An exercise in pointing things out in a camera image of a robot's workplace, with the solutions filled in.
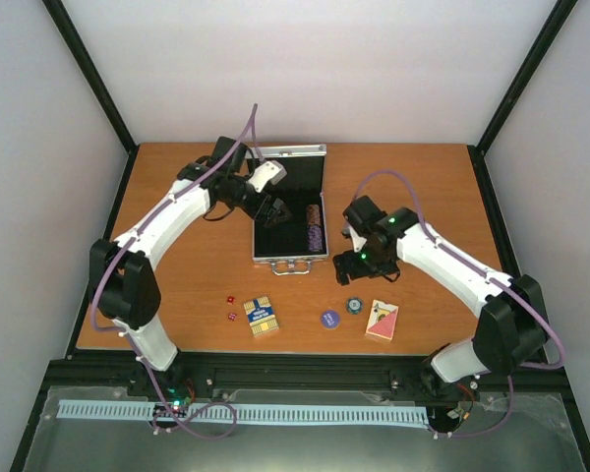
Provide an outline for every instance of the black metal frame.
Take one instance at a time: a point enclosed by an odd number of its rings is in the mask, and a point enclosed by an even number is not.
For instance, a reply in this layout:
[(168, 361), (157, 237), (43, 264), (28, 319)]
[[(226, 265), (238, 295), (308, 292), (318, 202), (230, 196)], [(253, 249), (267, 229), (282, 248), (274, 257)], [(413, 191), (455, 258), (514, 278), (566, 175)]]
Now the black metal frame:
[[(127, 164), (114, 200), (103, 237), (109, 238), (120, 205), (138, 156), (139, 146), (131, 137), (102, 78), (96, 71), (89, 54), (81, 41), (61, 0), (42, 0), (96, 98), (105, 111), (112, 127), (128, 154)], [(533, 43), (500, 106), (490, 121), (481, 141), (468, 146), (477, 185), (483, 199), (490, 228), (503, 270), (519, 275), (518, 264), (502, 219), (499, 203), (492, 186), (486, 165), (486, 154), (499, 130), (522, 95), (533, 73), (542, 61), (553, 40), (560, 31), (576, 0), (558, 0), (542, 30)], [(144, 379), (141, 366), (131, 352), (80, 350), (77, 338), (86, 316), (88, 299), (84, 297), (70, 339), (66, 358), (51, 361), (39, 395), (30, 414), (29, 423), (11, 468), (12, 472), (24, 468), (30, 444), (39, 420), (48, 390), (54, 385), (109, 385), (126, 386), (135, 394), (153, 395)], [(414, 371), (425, 358), (397, 356), (310, 356), (266, 354), (214, 354), (182, 353), (185, 365), (192, 366), (192, 378), (198, 395), (212, 397), (215, 389), (278, 388), (278, 389), (349, 389), (376, 391), (392, 399), (411, 399), (422, 405), (438, 404), (419, 392), (409, 391), (395, 382), (407, 372)], [(579, 450), (587, 470), (590, 470), (590, 442), (586, 435), (579, 411), (564, 370), (537, 372), (521, 369), (513, 375), (517, 391), (559, 393), (574, 431)], [(505, 378), (486, 376), (481, 379), (484, 391), (506, 391)]]

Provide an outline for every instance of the silver metal case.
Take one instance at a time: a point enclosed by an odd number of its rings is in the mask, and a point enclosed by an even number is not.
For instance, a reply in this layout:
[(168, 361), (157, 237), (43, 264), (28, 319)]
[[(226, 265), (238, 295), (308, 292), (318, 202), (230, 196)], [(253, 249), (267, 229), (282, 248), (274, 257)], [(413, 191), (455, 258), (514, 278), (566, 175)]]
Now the silver metal case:
[[(254, 262), (269, 264), (275, 275), (309, 273), (315, 261), (329, 256), (323, 192), (326, 145), (260, 147), (260, 150), (266, 160), (276, 160), (286, 169), (286, 177), (277, 185), (268, 184), (265, 189), (284, 201), (292, 218), (273, 228), (254, 222)], [(324, 237), (320, 252), (308, 250), (307, 205), (320, 206)]]

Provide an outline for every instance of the blue and yellow card box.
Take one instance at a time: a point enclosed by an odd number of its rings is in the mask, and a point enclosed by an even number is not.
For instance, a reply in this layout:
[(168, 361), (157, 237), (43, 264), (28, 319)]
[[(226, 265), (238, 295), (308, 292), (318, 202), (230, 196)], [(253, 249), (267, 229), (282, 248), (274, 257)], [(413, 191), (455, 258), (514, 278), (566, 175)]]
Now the blue and yellow card box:
[(243, 304), (254, 336), (278, 329), (277, 318), (268, 297), (258, 297)]

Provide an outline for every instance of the brown tabletop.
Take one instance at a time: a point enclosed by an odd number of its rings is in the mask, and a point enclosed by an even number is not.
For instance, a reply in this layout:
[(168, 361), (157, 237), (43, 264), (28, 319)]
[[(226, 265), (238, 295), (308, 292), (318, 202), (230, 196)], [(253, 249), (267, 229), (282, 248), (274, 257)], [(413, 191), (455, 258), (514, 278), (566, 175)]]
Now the brown tabletop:
[[(127, 187), (114, 237), (140, 220), (165, 194), (188, 162), (210, 154), (212, 144), (144, 144)], [(419, 269), (400, 263), (395, 283), (359, 279), (340, 286), (331, 257), (350, 249), (340, 235), (342, 212), (358, 184), (382, 168), (408, 177), (426, 218), (443, 237), (479, 261), (501, 268), (465, 145), (361, 145), (327, 147), (324, 198), (330, 259), (307, 275), (276, 276), (252, 262), (252, 222), (234, 211), (220, 222), (193, 223), (162, 259), (156, 272), (162, 293), (159, 310), (170, 338), (182, 350), (336, 354), (429, 354), (474, 332), (476, 319), (452, 294)], [(365, 189), (387, 211), (412, 207), (408, 192), (391, 176)], [(218, 215), (224, 207), (218, 207)], [(236, 297), (234, 306), (226, 302)], [(242, 303), (267, 295), (279, 330), (254, 338)], [(365, 302), (360, 315), (345, 310), (349, 297)], [(393, 341), (365, 336), (373, 299), (398, 305)], [(324, 328), (321, 313), (341, 315), (339, 327)], [(228, 314), (238, 314), (236, 321)], [(109, 322), (99, 316), (99, 322)], [(84, 323), (78, 347), (128, 348), (117, 335), (98, 333)]]

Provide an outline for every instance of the briefcase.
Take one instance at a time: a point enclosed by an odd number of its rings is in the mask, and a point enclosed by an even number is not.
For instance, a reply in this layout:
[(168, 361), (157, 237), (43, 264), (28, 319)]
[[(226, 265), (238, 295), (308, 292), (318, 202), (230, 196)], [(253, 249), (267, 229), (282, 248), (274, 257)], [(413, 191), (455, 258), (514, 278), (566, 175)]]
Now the briefcase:
[(275, 275), (309, 273), (315, 261), (329, 255), (323, 192), (326, 145), (260, 150), (266, 160), (275, 160), (286, 169), (286, 177), (265, 188), (284, 201), (291, 217), (270, 228), (254, 222), (254, 262), (270, 265)]

